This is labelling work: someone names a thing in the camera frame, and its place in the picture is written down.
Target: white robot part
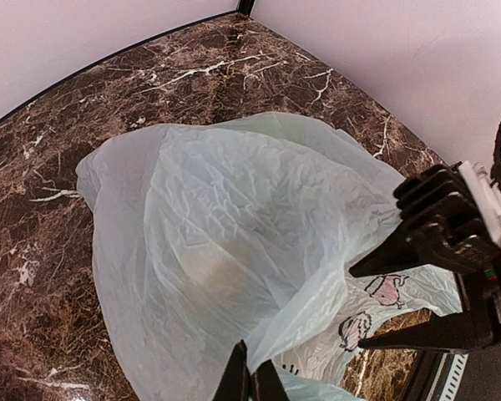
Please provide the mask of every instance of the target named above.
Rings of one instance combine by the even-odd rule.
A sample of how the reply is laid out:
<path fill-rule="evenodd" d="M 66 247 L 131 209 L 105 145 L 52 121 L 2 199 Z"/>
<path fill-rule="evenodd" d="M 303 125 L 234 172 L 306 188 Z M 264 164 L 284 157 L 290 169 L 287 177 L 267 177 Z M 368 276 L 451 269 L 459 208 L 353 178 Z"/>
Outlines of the white robot part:
<path fill-rule="evenodd" d="M 464 161 L 459 167 L 494 244 L 501 248 L 501 191 L 483 165 Z"/>

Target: cartoon print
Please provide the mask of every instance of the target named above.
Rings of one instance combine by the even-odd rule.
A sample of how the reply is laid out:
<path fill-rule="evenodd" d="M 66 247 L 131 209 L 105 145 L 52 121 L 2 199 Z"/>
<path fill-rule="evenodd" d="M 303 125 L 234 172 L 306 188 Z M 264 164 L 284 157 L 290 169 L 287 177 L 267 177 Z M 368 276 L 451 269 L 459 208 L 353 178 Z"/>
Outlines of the cartoon print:
<path fill-rule="evenodd" d="M 404 285 L 407 278 L 408 276 L 399 276 L 397 274 L 379 276 L 366 287 L 366 292 L 384 307 L 397 305 L 397 309 L 402 309 L 405 303 L 401 301 L 399 287 Z"/>
<path fill-rule="evenodd" d="M 282 364 L 282 368 L 284 370 L 288 370 L 285 363 Z M 291 365 L 288 372 L 293 373 L 294 375 L 297 375 L 297 374 L 299 374 L 299 369 L 297 369 L 295 365 Z"/>
<path fill-rule="evenodd" d="M 372 325 L 371 316 L 365 312 L 358 313 L 344 320 L 338 328 L 338 334 L 342 338 L 341 348 L 352 352 L 357 349 L 358 342 L 367 338 L 367 333 Z"/>

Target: white wall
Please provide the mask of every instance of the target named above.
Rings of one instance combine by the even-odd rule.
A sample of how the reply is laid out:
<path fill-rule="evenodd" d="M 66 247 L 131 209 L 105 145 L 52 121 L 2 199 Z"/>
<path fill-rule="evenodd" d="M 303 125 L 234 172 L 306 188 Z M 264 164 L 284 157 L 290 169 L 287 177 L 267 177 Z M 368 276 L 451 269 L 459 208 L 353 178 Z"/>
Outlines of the white wall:
<path fill-rule="evenodd" d="M 0 0 L 0 118 L 111 53 L 238 0 Z"/>
<path fill-rule="evenodd" d="M 252 17 L 344 74 L 446 161 L 491 165 L 501 0 L 256 0 Z"/>

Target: crumpled plastic bag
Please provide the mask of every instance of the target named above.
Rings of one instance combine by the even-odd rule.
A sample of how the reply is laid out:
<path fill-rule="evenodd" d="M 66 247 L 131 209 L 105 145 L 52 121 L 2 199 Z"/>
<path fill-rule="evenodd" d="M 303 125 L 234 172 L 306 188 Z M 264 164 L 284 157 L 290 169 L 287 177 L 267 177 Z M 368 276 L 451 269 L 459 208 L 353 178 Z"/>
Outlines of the crumpled plastic bag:
<path fill-rule="evenodd" d="M 251 371 L 296 361 L 297 376 L 281 375 L 293 401 L 352 401 L 307 379 L 338 385 L 357 340 L 392 316 L 459 310 L 434 267 L 348 274 L 397 226 L 403 178 L 320 121 L 159 124 L 106 141 L 77 173 L 104 321 L 142 400 L 210 398 L 244 339 Z"/>

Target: marble table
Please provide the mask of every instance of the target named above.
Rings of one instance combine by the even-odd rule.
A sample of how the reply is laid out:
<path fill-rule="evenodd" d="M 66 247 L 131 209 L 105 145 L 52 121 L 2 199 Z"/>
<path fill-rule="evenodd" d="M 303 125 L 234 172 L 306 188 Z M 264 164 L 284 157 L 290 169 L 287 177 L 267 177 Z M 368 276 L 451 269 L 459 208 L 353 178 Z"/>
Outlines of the marble table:
<path fill-rule="evenodd" d="M 212 124 L 270 110 L 344 129 L 404 175 L 439 161 L 347 79 L 238 14 L 116 55 L 0 124 L 0 400 L 137 399 L 97 300 L 93 222 L 74 190 L 76 164 L 106 139 L 139 127 Z M 400 317 L 384 330 L 427 318 Z M 357 388 L 369 357 L 374 368 Z M 363 354 L 344 385 L 369 399 L 393 399 L 413 359 L 408 351 Z"/>

